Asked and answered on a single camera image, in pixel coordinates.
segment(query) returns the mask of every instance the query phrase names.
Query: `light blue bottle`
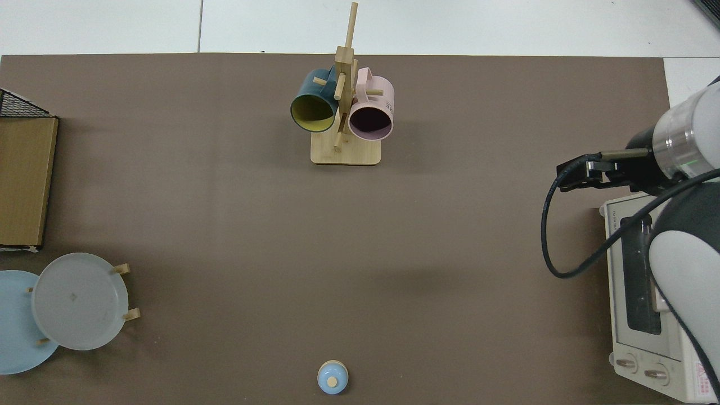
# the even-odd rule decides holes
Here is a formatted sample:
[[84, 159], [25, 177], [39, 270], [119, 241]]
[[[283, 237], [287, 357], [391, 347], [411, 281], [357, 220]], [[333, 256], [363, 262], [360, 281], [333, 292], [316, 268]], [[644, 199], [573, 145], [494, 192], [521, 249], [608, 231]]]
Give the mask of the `light blue bottle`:
[[342, 392], [348, 386], [348, 369], [337, 360], [325, 362], [318, 371], [318, 385], [330, 395]]

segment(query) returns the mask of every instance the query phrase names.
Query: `mug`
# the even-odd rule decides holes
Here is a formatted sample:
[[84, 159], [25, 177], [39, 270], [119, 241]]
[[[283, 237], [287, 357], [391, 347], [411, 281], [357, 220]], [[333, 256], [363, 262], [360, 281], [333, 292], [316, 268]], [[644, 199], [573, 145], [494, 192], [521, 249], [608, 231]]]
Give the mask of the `mug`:
[[360, 139], [379, 141], [392, 132], [395, 89], [384, 77], [372, 76], [370, 68], [358, 71], [355, 84], [357, 101], [350, 108], [350, 131]]
[[338, 111], [338, 101], [334, 98], [337, 83], [335, 66], [308, 73], [290, 105], [295, 123], [310, 132], [329, 129]]

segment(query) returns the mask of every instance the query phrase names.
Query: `brown tabletop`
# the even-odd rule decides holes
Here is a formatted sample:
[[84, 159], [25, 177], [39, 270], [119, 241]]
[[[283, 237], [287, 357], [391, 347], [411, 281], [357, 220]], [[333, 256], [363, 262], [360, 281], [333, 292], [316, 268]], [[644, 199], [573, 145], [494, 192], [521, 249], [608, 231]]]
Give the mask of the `brown tabletop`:
[[[129, 262], [143, 317], [0, 376], [0, 404], [617, 404], [604, 261], [544, 268], [555, 165], [667, 109], [661, 59], [359, 56], [394, 85], [377, 166], [316, 166], [289, 103], [331, 55], [5, 56], [0, 86], [60, 116], [40, 273]], [[559, 195], [568, 268], [622, 190]], [[344, 362], [327, 396], [316, 374]]]

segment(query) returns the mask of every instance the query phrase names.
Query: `plate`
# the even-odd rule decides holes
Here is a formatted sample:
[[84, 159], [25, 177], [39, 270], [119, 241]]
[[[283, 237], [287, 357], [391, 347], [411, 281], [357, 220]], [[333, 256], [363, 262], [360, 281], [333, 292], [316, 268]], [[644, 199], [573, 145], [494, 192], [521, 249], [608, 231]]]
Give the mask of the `plate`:
[[113, 340], [125, 323], [127, 288], [104, 259], [90, 253], [58, 257], [40, 274], [32, 314], [45, 336], [73, 350]]
[[37, 275], [19, 270], [0, 272], [0, 374], [17, 374], [37, 367], [58, 348], [45, 338], [32, 317], [32, 294]]

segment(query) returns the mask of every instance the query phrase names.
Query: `oven window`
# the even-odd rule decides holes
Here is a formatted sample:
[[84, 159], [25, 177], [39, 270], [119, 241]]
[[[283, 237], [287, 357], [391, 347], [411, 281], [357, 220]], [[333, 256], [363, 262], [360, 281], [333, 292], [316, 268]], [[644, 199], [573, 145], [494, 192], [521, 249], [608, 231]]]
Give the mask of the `oven window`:
[[[620, 220], [624, 225], [628, 218]], [[650, 266], [644, 250], [652, 230], [650, 215], [630, 228], [622, 237], [623, 272], [625, 278], [625, 301], [628, 327], [636, 331], [660, 334], [660, 313], [652, 307]]]

